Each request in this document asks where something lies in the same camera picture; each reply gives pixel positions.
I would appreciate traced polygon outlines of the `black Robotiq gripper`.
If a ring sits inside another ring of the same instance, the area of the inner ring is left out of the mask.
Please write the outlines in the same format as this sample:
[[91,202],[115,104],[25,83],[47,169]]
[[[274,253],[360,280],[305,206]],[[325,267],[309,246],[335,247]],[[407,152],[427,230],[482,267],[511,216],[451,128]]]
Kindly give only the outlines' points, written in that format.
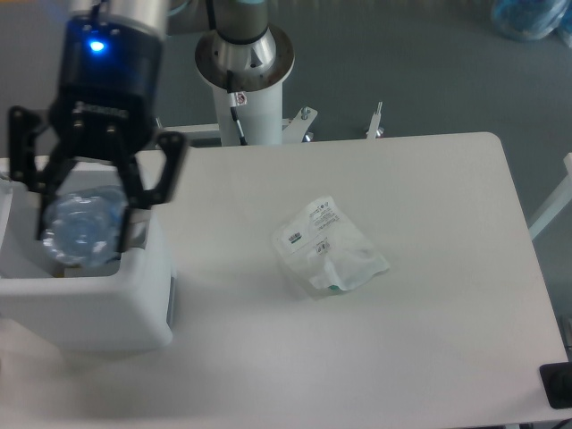
[[[109,161],[112,147],[106,130],[114,126],[114,167],[127,206],[123,210],[117,251],[129,248],[131,218],[172,200],[189,149],[177,131],[162,131],[156,143],[164,167],[152,189],[145,189],[135,153],[151,140],[155,128],[154,102],[162,59],[162,40],[122,22],[72,17],[66,26],[58,90],[49,108],[49,123],[59,141],[42,170],[36,165],[37,139],[49,128],[46,117],[16,105],[9,109],[9,178],[37,194],[35,239],[46,229],[44,213],[76,165],[74,157]],[[83,122],[77,142],[76,122]]]

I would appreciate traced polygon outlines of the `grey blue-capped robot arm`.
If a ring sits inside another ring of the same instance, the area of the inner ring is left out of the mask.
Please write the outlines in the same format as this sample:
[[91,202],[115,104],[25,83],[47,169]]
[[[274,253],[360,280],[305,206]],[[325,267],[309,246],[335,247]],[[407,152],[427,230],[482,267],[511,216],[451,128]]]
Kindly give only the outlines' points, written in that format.
[[200,76],[212,87],[224,145],[282,141],[280,47],[264,1],[73,1],[55,98],[45,111],[8,113],[9,176],[38,196],[45,213],[80,161],[110,164],[132,216],[168,202],[186,139],[156,123],[164,42],[200,32]]

